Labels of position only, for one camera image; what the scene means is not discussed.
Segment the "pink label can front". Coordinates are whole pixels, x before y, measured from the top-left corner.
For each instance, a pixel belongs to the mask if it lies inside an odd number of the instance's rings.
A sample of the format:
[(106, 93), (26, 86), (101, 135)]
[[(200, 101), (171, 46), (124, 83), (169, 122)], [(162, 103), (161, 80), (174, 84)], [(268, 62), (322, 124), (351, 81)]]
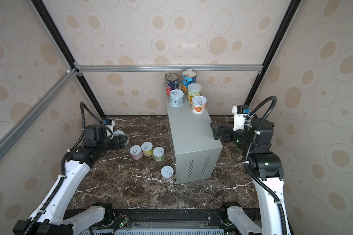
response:
[(172, 181), (174, 177), (173, 167), (166, 165), (161, 169), (161, 176), (164, 181)]

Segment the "black corner frame post right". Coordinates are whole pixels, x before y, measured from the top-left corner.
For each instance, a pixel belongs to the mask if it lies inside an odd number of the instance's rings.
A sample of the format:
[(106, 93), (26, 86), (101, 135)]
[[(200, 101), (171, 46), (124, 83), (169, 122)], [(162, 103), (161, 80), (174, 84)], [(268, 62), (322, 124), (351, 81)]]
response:
[(287, 8), (287, 11), (284, 15), (284, 17), (282, 18), (282, 21), (280, 23), (280, 26), (276, 32), (276, 35), (269, 47), (269, 50), (266, 54), (266, 57), (264, 59), (263, 62), (263, 68), (261, 70), (261, 72), (258, 73), (251, 89), (250, 92), (245, 100), (245, 105), (251, 105), (258, 89), (260, 88), (260, 85), (266, 75), (266, 72), (268, 71), (270, 64), (272, 63), (272, 60), (296, 14), (296, 12), (298, 11), (298, 8), (300, 7), (301, 4), (301, 0), (292, 0), (289, 4), (289, 7)]

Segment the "white lid can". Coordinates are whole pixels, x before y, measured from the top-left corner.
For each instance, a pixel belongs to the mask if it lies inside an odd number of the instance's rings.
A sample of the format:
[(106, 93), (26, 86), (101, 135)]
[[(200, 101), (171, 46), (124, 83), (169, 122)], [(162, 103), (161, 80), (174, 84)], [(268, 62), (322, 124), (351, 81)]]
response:
[(151, 142), (143, 142), (141, 145), (142, 152), (145, 156), (152, 156), (153, 144)]
[(125, 142), (125, 146), (128, 145), (129, 143), (129, 136), (127, 134), (125, 134), (122, 130), (116, 130), (113, 132), (113, 136), (114, 137), (117, 137), (117, 136), (120, 136), (120, 135), (123, 135), (126, 137), (126, 142)]

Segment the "pink label can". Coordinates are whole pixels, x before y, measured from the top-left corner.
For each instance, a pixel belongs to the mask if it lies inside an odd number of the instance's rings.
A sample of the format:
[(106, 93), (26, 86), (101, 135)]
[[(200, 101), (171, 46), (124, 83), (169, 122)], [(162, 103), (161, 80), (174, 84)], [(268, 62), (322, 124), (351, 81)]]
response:
[(129, 151), (134, 160), (140, 160), (143, 157), (143, 151), (139, 145), (132, 146)]
[(164, 181), (172, 181), (174, 177), (173, 167), (166, 165), (161, 169), (161, 176)]

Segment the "teal label can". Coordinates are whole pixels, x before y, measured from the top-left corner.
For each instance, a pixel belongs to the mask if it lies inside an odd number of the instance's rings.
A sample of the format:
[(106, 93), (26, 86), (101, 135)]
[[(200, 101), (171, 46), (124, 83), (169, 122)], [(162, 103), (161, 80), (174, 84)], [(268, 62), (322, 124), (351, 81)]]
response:
[(170, 105), (178, 108), (183, 105), (184, 92), (182, 90), (174, 89), (169, 93)]

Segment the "blue progresso soup can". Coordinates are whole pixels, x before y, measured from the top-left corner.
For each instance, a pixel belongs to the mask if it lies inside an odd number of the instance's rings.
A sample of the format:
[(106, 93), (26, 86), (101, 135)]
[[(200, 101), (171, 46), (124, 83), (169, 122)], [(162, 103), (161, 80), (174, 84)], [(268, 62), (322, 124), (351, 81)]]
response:
[(187, 94), (188, 86), (191, 83), (196, 83), (197, 72), (192, 69), (186, 69), (182, 71), (181, 74), (182, 74), (182, 79), (181, 79), (182, 91)]

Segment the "peach label can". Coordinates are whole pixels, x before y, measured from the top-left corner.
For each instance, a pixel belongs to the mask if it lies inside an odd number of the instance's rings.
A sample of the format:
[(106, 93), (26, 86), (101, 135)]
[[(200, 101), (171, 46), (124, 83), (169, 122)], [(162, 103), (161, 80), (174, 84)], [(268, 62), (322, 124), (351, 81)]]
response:
[(203, 114), (206, 110), (207, 99), (204, 96), (195, 96), (192, 98), (192, 112)]

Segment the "yellow label can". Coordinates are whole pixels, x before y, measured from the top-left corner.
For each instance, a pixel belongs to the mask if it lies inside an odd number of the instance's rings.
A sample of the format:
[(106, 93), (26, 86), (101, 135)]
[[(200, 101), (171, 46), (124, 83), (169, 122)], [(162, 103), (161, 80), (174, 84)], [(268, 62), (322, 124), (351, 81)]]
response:
[(187, 101), (192, 103), (192, 99), (195, 96), (200, 96), (202, 92), (202, 86), (199, 83), (191, 83), (187, 87)]

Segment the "grey metal cabinet box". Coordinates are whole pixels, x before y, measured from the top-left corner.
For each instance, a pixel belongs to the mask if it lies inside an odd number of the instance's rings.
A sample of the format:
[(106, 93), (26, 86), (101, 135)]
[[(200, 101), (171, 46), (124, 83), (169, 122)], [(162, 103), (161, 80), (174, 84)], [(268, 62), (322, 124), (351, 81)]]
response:
[(208, 112), (193, 113), (187, 97), (181, 107), (172, 107), (167, 94), (164, 98), (176, 183), (209, 179), (223, 146), (213, 138)]

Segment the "dark blue red soup can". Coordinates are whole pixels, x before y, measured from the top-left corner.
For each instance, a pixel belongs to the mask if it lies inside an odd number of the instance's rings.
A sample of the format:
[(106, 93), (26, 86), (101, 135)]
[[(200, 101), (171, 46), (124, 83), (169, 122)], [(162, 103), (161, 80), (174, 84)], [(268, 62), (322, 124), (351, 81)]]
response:
[(165, 75), (166, 95), (170, 95), (172, 90), (179, 89), (179, 76), (176, 73), (167, 73)]

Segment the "horizontal aluminium rail back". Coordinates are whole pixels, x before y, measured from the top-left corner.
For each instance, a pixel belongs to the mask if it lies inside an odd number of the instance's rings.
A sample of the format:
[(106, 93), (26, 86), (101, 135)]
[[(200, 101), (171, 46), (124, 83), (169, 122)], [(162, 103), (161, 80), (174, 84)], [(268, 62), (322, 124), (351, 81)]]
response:
[(195, 71), (262, 71), (261, 64), (243, 65), (114, 65), (114, 66), (87, 66), (78, 65), (80, 72), (182, 72), (192, 69)]

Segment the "pink label can back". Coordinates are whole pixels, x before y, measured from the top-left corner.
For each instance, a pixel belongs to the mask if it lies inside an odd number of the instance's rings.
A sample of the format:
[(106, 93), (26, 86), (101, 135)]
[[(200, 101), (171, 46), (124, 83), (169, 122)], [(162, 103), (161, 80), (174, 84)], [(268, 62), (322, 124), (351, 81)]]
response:
[(143, 151), (139, 145), (132, 146), (129, 151), (134, 160), (140, 160), (143, 157)]

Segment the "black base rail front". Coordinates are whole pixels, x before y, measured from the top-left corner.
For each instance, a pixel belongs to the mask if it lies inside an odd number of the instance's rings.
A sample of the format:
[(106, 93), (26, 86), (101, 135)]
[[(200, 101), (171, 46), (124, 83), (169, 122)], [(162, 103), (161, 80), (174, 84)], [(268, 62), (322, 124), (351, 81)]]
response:
[(217, 209), (113, 209), (95, 203), (68, 210), (59, 225), (45, 219), (38, 235), (291, 235), (286, 218), (225, 202)]

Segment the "black corner frame post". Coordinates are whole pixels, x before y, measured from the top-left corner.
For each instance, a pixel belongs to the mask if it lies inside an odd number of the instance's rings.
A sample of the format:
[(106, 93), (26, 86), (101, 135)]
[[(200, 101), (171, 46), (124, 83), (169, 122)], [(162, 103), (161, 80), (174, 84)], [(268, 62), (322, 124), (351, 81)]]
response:
[(301, 0), (292, 0), (289, 4), (289, 7), (287, 8), (287, 11), (284, 15), (284, 17), (282, 18), (282, 21), (280, 23), (280, 26), (276, 32), (276, 35), (269, 47), (269, 50), (266, 54), (266, 57), (264, 59), (263, 62), (263, 68), (261, 70), (261, 72), (258, 73), (251, 89), (250, 92), (245, 100), (245, 105), (251, 105), (258, 89), (260, 88), (260, 85), (266, 75), (266, 72), (268, 71), (270, 64), (272, 63), (272, 60), (296, 14), (296, 12), (298, 11), (298, 8), (300, 7), (301, 4)]
[(31, 3), (35, 7), (35, 10), (39, 14), (41, 20), (45, 24), (47, 30), (53, 37), (54, 41), (56, 42), (59, 50), (61, 51), (62, 55), (66, 59), (68, 65), (77, 70), (77, 79), (82, 86), (83, 90), (87, 94), (89, 100), (91, 101), (92, 105), (96, 109), (98, 115), (101, 118), (105, 118), (106, 114), (104, 113), (102, 107), (100, 106), (96, 96), (93, 94), (92, 89), (90, 88), (87, 80), (85, 79), (83, 73), (77, 68), (78, 63), (75, 60), (74, 56), (72, 55), (69, 47), (66, 44), (66, 41), (64, 40), (63, 36), (61, 35), (60, 31), (58, 30), (58, 27), (56, 26), (54, 20), (52, 19), (50, 13), (46, 9), (46, 5), (43, 3), (43, 1), (36, 1), (32, 0)]

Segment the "green label can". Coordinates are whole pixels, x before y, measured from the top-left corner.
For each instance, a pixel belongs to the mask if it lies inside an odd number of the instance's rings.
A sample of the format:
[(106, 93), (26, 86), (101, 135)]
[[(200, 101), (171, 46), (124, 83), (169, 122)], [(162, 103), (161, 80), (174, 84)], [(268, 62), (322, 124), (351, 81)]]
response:
[(165, 159), (165, 150), (164, 148), (158, 146), (153, 149), (153, 157), (157, 162), (161, 162)]

